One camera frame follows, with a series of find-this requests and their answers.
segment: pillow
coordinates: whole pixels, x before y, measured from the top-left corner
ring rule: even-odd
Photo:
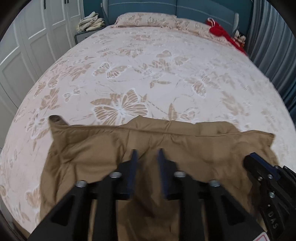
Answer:
[[[225,37],[217,37],[214,34],[210,33],[209,29],[211,28],[211,26],[205,23],[197,22],[187,18],[177,18],[177,28],[181,31],[190,32],[214,42],[221,43],[225,46],[233,47],[233,45],[228,42]]]
[[[177,28],[177,18],[175,15],[156,12],[128,12],[120,15],[115,23],[120,26],[153,26]]]

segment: red bag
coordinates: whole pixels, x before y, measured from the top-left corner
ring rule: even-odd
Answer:
[[[208,18],[206,24],[212,26],[209,30],[210,33],[218,37],[224,36],[227,39],[227,41],[229,41],[234,47],[236,47],[239,51],[247,55],[246,51],[242,47],[237,46],[235,41],[230,37],[230,35],[225,31],[225,29],[214,19]]]

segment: wardrobe door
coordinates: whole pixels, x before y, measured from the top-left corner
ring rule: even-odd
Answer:
[[[20,29],[32,65],[40,77],[60,55],[46,23],[46,4],[51,0],[32,0],[19,14]]]
[[[0,85],[15,107],[20,106],[38,80],[22,40],[19,21],[16,17],[0,42]]]
[[[81,0],[66,0],[67,13],[71,29],[71,37],[73,44],[75,44],[74,35],[77,34],[77,27],[79,21],[82,19]]]
[[[0,86],[0,152],[4,146],[6,135],[16,112],[17,107]]]
[[[74,46],[68,21],[67,1],[47,0],[46,16],[50,34],[59,51],[56,57],[59,58]]]

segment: floral bedspread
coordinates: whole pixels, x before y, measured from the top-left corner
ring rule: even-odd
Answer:
[[[21,226],[40,222],[39,182],[52,142],[47,118],[120,125],[142,115],[228,121],[276,135],[282,165],[296,170],[296,133],[281,97],[247,56],[180,30],[111,28],[62,56],[21,104],[0,156],[0,194]]]

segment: curtain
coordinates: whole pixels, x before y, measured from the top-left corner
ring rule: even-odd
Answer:
[[[296,38],[266,0],[254,0],[246,52],[273,83],[296,124]]]

